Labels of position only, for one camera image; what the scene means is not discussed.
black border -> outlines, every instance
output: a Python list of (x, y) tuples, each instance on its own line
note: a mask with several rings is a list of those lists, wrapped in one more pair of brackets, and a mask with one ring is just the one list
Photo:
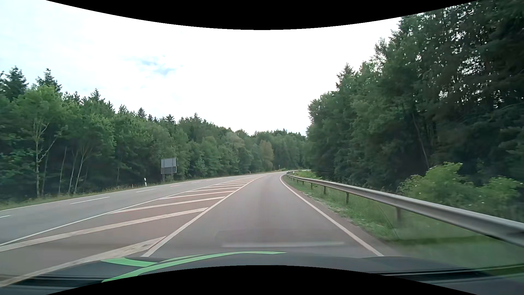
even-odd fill
[(359, 1), (285, 4), (264, 2), (229, 4), (207, 1), (50, 2), (164, 24), (219, 29), (278, 30), (374, 22), (474, 1)]

sign board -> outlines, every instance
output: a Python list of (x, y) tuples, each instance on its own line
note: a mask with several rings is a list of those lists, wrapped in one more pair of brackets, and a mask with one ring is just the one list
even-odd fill
[(173, 174), (177, 172), (177, 158), (162, 159), (160, 174)]
[(177, 172), (177, 167), (164, 167), (160, 168), (160, 174), (173, 174)]

grass verge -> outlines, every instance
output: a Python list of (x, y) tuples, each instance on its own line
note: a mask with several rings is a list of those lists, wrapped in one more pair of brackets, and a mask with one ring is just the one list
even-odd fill
[(283, 179), (403, 255), (473, 268), (524, 264), (524, 248), (404, 210), (398, 219), (392, 206), (331, 188), (324, 193), (323, 186)]

highway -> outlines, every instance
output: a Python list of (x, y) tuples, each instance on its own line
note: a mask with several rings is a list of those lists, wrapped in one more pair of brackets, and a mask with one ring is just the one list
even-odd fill
[(287, 186), (283, 175), (187, 181), (0, 211), (0, 287), (51, 269), (121, 256), (244, 250), (394, 255)]

bush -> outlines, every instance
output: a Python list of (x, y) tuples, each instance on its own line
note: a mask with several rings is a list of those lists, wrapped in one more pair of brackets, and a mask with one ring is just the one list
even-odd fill
[(405, 180), (398, 191), (406, 197), (455, 208), (471, 210), (502, 218), (522, 219), (515, 213), (517, 189), (522, 183), (506, 177), (493, 177), (482, 186), (475, 186), (458, 174), (461, 163), (430, 168), (425, 176), (414, 175)]

